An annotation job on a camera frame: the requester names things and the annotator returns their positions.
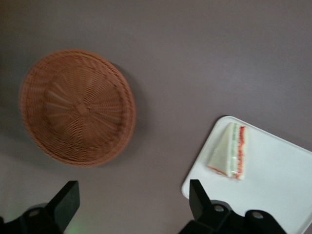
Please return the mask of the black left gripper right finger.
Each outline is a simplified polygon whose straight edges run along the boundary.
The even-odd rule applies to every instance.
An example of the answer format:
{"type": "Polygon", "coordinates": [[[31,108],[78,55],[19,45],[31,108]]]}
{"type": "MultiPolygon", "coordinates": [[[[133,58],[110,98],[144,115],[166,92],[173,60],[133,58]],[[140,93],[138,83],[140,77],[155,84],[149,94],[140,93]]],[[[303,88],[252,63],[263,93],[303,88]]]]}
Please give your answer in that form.
{"type": "Polygon", "coordinates": [[[213,204],[198,179],[190,180],[189,205],[194,219],[181,234],[228,234],[231,211],[223,204],[213,204]]]}

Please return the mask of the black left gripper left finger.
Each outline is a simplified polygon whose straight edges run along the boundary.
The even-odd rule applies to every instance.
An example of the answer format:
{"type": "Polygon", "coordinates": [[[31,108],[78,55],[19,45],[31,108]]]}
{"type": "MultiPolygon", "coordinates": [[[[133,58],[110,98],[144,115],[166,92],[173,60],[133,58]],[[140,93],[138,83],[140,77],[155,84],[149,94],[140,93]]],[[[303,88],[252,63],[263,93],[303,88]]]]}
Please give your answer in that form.
{"type": "Polygon", "coordinates": [[[21,216],[21,232],[63,234],[79,206],[79,183],[69,181],[48,203],[32,206],[21,216]]]}

